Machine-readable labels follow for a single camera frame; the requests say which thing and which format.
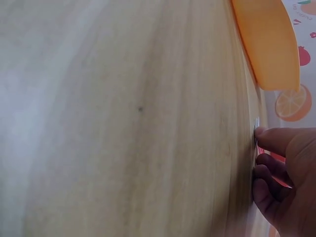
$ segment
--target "hand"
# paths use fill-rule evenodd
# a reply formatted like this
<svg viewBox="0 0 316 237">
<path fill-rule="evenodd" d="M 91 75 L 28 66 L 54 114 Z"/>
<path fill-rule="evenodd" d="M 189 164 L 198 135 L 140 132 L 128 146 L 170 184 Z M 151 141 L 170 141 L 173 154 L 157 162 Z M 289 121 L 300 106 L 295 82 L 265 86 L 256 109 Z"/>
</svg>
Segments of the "hand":
<svg viewBox="0 0 316 237">
<path fill-rule="evenodd" d="M 316 128 L 257 128 L 258 145 L 286 158 L 257 157 L 253 199 L 281 236 L 316 236 Z M 286 183 L 279 184 L 273 177 Z"/>
</svg>

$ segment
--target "orange plastic object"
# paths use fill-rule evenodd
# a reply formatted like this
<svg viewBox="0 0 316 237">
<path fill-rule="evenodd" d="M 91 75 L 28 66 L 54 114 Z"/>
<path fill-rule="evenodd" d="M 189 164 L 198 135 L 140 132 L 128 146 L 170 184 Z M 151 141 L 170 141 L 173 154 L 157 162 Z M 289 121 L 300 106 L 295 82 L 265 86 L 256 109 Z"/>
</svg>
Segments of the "orange plastic object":
<svg viewBox="0 0 316 237">
<path fill-rule="evenodd" d="M 281 0 L 232 0 L 253 72 L 264 90 L 300 88 L 299 52 Z"/>
</svg>

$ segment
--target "fruit-patterned tablecloth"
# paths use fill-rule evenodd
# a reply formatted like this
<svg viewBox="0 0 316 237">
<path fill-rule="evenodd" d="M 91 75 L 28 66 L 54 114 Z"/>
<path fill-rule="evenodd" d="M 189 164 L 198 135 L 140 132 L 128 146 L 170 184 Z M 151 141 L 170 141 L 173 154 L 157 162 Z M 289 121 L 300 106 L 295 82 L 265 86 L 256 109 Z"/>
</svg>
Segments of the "fruit-patterned tablecloth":
<svg viewBox="0 0 316 237">
<path fill-rule="evenodd" d="M 267 91 L 269 127 L 316 127 L 316 0 L 282 0 L 296 35 L 301 90 Z M 269 237 L 278 237 L 270 227 Z"/>
</svg>

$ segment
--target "light wooden surface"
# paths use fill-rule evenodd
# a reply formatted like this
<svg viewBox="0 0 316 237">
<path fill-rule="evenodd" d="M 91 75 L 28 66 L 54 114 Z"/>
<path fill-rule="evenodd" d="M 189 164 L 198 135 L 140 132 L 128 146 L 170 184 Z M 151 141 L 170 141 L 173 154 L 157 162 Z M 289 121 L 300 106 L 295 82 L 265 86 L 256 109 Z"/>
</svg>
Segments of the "light wooden surface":
<svg viewBox="0 0 316 237">
<path fill-rule="evenodd" d="M 1 237 L 267 234 L 229 0 L 2 0 L 0 107 Z"/>
</svg>

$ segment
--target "fingernail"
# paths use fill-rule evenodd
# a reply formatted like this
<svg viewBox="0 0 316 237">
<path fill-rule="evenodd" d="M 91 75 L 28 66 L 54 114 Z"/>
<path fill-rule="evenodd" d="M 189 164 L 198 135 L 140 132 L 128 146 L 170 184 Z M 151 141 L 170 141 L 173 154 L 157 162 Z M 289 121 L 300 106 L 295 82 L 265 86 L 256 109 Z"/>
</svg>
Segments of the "fingernail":
<svg viewBox="0 0 316 237">
<path fill-rule="evenodd" d="M 265 127 L 258 127 L 258 128 L 256 128 L 256 130 L 254 132 L 255 137 L 260 136 L 265 130 L 267 130 Z"/>
</svg>

